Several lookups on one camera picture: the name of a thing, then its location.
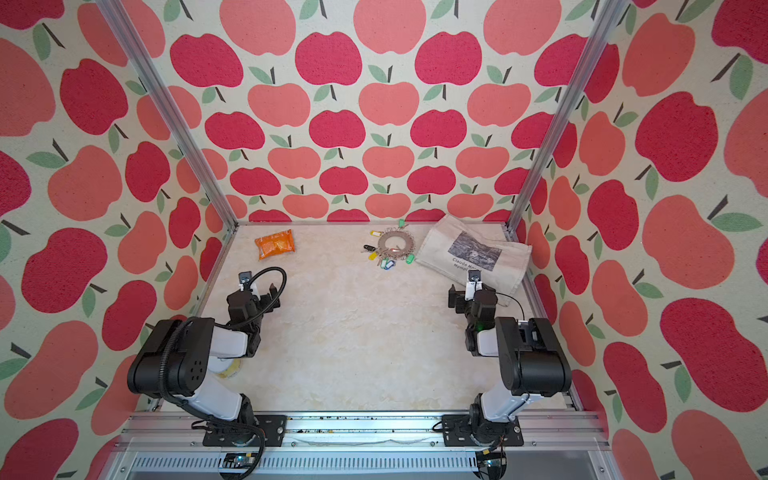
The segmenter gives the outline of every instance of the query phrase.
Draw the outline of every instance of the green leaf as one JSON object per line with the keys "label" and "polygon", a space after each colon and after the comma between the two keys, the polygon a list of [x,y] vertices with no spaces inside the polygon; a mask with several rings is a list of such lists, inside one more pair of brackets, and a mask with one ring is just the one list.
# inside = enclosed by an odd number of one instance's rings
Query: green leaf
{"label": "green leaf", "polygon": [[57,154],[52,154],[47,151],[39,151],[33,153],[27,157],[27,160],[31,161],[35,165],[38,165],[39,167],[45,168],[61,168],[67,164],[67,162],[65,162],[64,159],[59,157]]}
{"label": "green leaf", "polygon": [[674,371],[674,389],[677,390],[680,400],[685,403],[690,396],[690,375],[685,366],[681,365]]}
{"label": "green leaf", "polygon": [[656,190],[659,188],[659,172],[655,168],[651,168],[645,175],[645,193],[648,194],[648,198],[651,200],[656,197]]}
{"label": "green leaf", "polygon": [[386,73],[384,73],[384,71],[381,68],[379,68],[379,67],[377,67],[375,65],[368,65],[368,70],[371,72],[371,75],[373,75],[373,77],[376,80],[382,82],[383,84],[389,83],[386,80]]}
{"label": "green leaf", "polygon": [[664,298],[661,290],[659,290],[655,285],[651,285],[650,283],[640,282],[637,283],[634,288],[640,295],[647,298]]}
{"label": "green leaf", "polygon": [[45,28],[37,24],[32,29],[32,42],[35,44],[35,50],[40,60],[45,60],[51,54],[51,39]]}
{"label": "green leaf", "polygon": [[519,154],[515,155],[515,158],[512,159],[512,161],[518,161],[522,160],[523,158],[528,158],[531,156],[531,152],[533,151],[532,148],[529,148],[527,150],[523,150]]}
{"label": "green leaf", "polygon": [[112,150],[112,153],[118,151],[118,148],[120,148],[120,134],[118,133],[118,128],[112,125],[112,128],[109,129],[109,133],[107,134],[107,138],[109,139],[109,149]]}
{"label": "green leaf", "polygon": [[278,145],[280,145],[283,148],[288,148],[288,142],[285,140],[285,138],[282,138],[278,135],[270,135],[270,138]]}
{"label": "green leaf", "polygon": [[739,100],[743,100],[746,91],[750,89],[751,82],[752,61],[746,55],[741,55],[730,69],[730,93]]}
{"label": "green leaf", "polygon": [[536,97],[536,100],[533,100],[533,102],[534,102],[535,104],[540,104],[540,103],[541,103],[541,102],[543,102],[543,101],[547,101],[547,100],[549,100],[550,98],[554,97],[554,94],[558,93],[558,89],[559,89],[559,88],[560,88],[560,87],[550,87],[550,88],[547,88],[546,90],[544,90],[544,91],[541,93],[541,95],[539,95],[538,97]]}
{"label": "green leaf", "polygon": [[603,237],[598,235],[594,238],[594,256],[599,260],[603,253]]}
{"label": "green leaf", "polygon": [[216,100],[216,88],[214,87],[208,87],[205,90],[203,90],[203,103],[209,104],[210,102]]}
{"label": "green leaf", "polygon": [[715,0],[695,0],[693,3],[688,5],[688,8],[685,9],[685,12],[683,12],[677,21],[680,23],[690,22],[694,18],[704,13],[704,10],[707,10],[707,8],[712,5],[714,1]]}
{"label": "green leaf", "polygon": [[86,286],[80,301],[83,304],[83,313],[85,313],[85,316],[91,316],[94,312],[94,307],[96,306],[96,292],[94,292],[94,289]]}
{"label": "green leaf", "polygon": [[167,0],[163,7],[163,20],[172,22],[178,18],[181,13],[181,3],[179,0]]}
{"label": "green leaf", "polygon": [[0,262],[11,252],[11,234],[5,225],[0,223]]}
{"label": "green leaf", "polygon": [[378,134],[371,134],[371,138],[382,147],[386,147],[386,139]]}
{"label": "green leaf", "polygon": [[613,399],[614,417],[617,422],[621,421],[621,416],[624,414],[624,406],[621,404],[621,398],[618,393],[614,394]]}
{"label": "green leaf", "polygon": [[104,231],[104,235],[109,237],[124,237],[128,233],[128,227],[122,223],[116,223]]}
{"label": "green leaf", "polygon": [[575,20],[581,18],[594,7],[595,0],[582,0],[578,5],[573,7],[568,15],[565,17],[565,21]]}
{"label": "green leaf", "polygon": [[435,9],[432,10],[432,18],[440,18],[453,8],[453,2],[455,0],[440,0]]}
{"label": "green leaf", "polygon": [[83,399],[78,403],[78,406],[76,406],[75,410],[82,410],[86,409],[87,407],[93,405],[94,403],[98,402],[98,400],[101,398],[102,395],[104,395],[104,392],[106,392],[107,389],[103,387],[99,387],[93,392],[88,393],[86,396],[83,397]]}
{"label": "green leaf", "polygon": [[141,329],[141,335],[139,335],[139,343],[141,344],[141,346],[144,346],[148,338],[149,338],[149,329],[145,326],[143,329]]}
{"label": "green leaf", "polygon": [[602,330],[600,330],[600,327],[597,325],[592,325],[591,323],[587,325],[587,330],[589,330],[589,333],[592,334],[592,336],[596,339],[604,339],[605,334]]}
{"label": "green leaf", "polygon": [[747,232],[763,226],[755,217],[747,214],[722,214],[712,219],[712,224],[724,232]]}
{"label": "green leaf", "polygon": [[136,95],[146,95],[147,91],[137,81],[129,80],[125,82],[125,86],[130,88]]}
{"label": "green leaf", "polygon": [[627,113],[621,114],[621,116],[616,120],[616,126],[617,127],[626,127],[633,121],[637,119],[637,114],[633,111],[628,111]]}
{"label": "green leaf", "polygon": [[0,362],[0,380],[5,380],[9,376],[15,375],[24,368],[27,362],[29,362],[27,359],[10,359]]}
{"label": "green leaf", "polygon": [[478,147],[485,146],[485,139],[478,134],[472,134],[472,141],[475,142],[475,145]]}
{"label": "green leaf", "polygon": [[627,29],[627,33],[632,35],[634,30],[634,23],[637,20],[637,7],[634,3],[629,4],[629,10],[627,11],[627,17],[624,19],[624,28]]}
{"label": "green leaf", "polygon": [[489,65],[485,68],[485,70],[488,72],[488,77],[493,83],[501,84],[504,81],[504,75],[502,75],[502,71],[493,65]]}
{"label": "green leaf", "polygon": [[440,92],[442,92],[442,85],[435,85],[427,91],[426,95],[424,95],[424,100],[432,100],[434,97],[440,95]]}
{"label": "green leaf", "polygon": [[312,17],[312,15],[315,15],[318,5],[320,5],[319,0],[305,0],[304,5],[301,5],[299,20],[307,20]]}
{"label": "green leaf", "polygon": [[261,83],[267,84],[267,85],[272,84],[272,77],[270,77],[270,74],[266,73],[261,68],[248,67],[248,70],[250,70],[250,73],[252,73],[253,76],[256,77],[257,80],[260,81]]}
{"label": "green leaf", "polygon": [[581,101],[581,120],[587,120],[587,113],[589,113],[589,100],[584,96],[584,100]]}
{"label": "green leaf", "polygon": [[421,154],[419,154],[419,160],[427,158],[427,157],[429,157],[430,155],[432,155],[434,153],[435,153],[435,148],[434,147],[427,148]]}
{"label": "green leaf", "polygon": [[323,85],[322,87],[318,88],[315,92],[315,96],[313,97],[314,101],[321,101],[325,97],[328,96],[328,94],[331,93],[331,86],[330,85]]}

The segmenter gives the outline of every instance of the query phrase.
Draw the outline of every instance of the orange snack bag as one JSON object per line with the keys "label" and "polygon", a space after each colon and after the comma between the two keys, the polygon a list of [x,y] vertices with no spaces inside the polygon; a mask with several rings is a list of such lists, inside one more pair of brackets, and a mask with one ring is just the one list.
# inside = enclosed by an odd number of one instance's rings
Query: orange snack bag
{"label": "orange snack bag", "polygon": [[256,245],[259,247],[259,260],[264,260],[272,255],[296,251],[293,246],[293,234],[290,230],[257,238]]}

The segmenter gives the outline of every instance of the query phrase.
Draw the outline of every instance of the patterned wall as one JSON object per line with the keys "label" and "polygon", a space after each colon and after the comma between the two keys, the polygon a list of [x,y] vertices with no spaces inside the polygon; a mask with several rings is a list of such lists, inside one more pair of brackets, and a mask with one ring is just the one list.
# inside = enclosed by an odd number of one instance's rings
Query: patterned wall
{"label": "patterned wall", "polygon": [[189,314],[224,232],[96,4],[0,24],[0,478],[92,480],[142,408],[144,324]]}
{"label": "patterned wall", "polygon": [[[192,134],[245,221],[437,220],[446,211],[506,220],[599,6],[147,3],[164,19],[165,36],[153,41],[168,46],[150,53],[165,83],[191,94],[177,96],[182,110],[201,103]],[[601,68],[590,86],[598,100],[617,76],[616,52]],[[568,132],[561,162],[576,148]]]}
{"label": "patterned wall", "polygon": [[636,0],[621,76],[524,215],[626,480],[768,478],[768,4]]}

